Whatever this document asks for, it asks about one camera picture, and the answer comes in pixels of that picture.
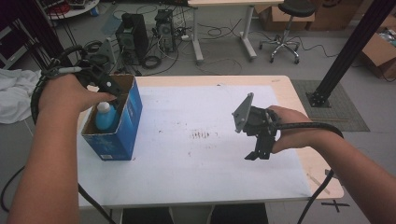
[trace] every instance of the finger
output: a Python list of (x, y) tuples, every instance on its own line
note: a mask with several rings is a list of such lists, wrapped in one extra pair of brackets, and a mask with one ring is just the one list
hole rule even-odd
[(90, 96), (90, 104), (95, 105), (99, 104), (100, 102), (109, 102), (117, 99), (116, 96), (108, 93), (108, 92), (93, 92)]

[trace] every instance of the cardboard carton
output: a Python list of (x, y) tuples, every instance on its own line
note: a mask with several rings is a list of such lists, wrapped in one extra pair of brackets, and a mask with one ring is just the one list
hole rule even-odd
[(120, 85), (122, 94), (117, 109), (120, 123), (114, 133), (101, 133), (95, 126), (96, 106), (81, 131), (81, 135), (103, 161), (129, 161), (134, 151), (137, 128), (142, 112), (137, 83), (132, 75), (112, 76)]
[(377, 32), (381, 32), (385, 29), (391, 29), (392, 26), (396, 26), (396, 17), (388, 15), (384, 21), (381, 23), (381, 25), (379, 26)]
[(381, 38), (379, 34), (373, 35), (362, 52), (366, 56), (366, 60), (369, 60), (368, 63), (374, 64), (368, 68), (377, 77), (396, 77), (396, 48)]
[[(290, 20), (290, 15), (282, 12), (278, 7), (255, 6), (255, 10), (259, 14), (259, 20), (264, 31), (283, 31)], [(304, 18), (294, 17), (290, 29), (303, 30), (308, 21), (314, 20), (315, 14)]]
[(315, 21), (306, 29), (311, 31), (335, 31), (348, 27), (363, 0), (312, 0), (317, 7)]

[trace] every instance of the wrist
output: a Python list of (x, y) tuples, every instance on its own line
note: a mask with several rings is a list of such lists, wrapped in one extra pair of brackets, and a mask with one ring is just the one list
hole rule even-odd
[(316, 151), (321, 151), (323, 146), (334, 142), (334, 140), (337, 138), (341, 137), (336, 133), (324, 129), (317, 129), (314, 130), (312, 134), (310, 134), (308, 145)]
[(54, 106), (39, 110), (38, 116), (45, 119), (52, 119), (53, 122), (64, 120), (74, 121), (74, 119), (77, 121), (79, 113), (74, 107)]

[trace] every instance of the metal table leg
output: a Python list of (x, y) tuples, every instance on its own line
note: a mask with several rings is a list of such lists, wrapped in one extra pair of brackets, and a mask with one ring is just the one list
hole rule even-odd
[(198, 20), (197, 20), (197, 10), (198, 7), (195, 7), (193, 10), (193, 35), (192, 35), (192, 45), (194, 47), (194, 52), (195, 52), (195, 58), (198, 63), (201, 63), (204, 61), (204, 56), (202, 55), (201, 52), (201, 47), (199, 45), (198, 41)]
[(241, 32), (241, 39), (247, 49), (248, 55), (250, 56), (250, 60), (257, 58), (257, 54), (254, 51), (253, 47), (251, 47), (250, 41), (248, 40), (248, 33), (250, 31), (250, 22), (253, 16), (253, 9), (254, 6), (249, 6), (247, 8), (247, 15), (246, 15), (246, 23), (245, 23), (245, 31)]

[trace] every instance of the stool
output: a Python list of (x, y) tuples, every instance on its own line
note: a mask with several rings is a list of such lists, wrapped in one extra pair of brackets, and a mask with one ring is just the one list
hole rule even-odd
[(292, 54), (294, 54), (294, 63), (300, 62), (300, 57), (297, 54), (297, 49), (300, 47), (300, 42), (287, 41), (291, 23), (294, 17), (309, 17), (314, 14), (316, 8), (315, 5), (307, 0), (285, 0), (282, 4), (277, 5), (281, 11), (290, 15), (290, 19), (286, 30), (283, 32), (283, 36), (276, 35), (274, 40), (262, 40), (260, 41), (260, 49), (262, 49), (262, 44), (274, 44), (277, 47), (271, 54), (270, 63), (274, 62), (275, 54), (281, 49), (288, 49)]

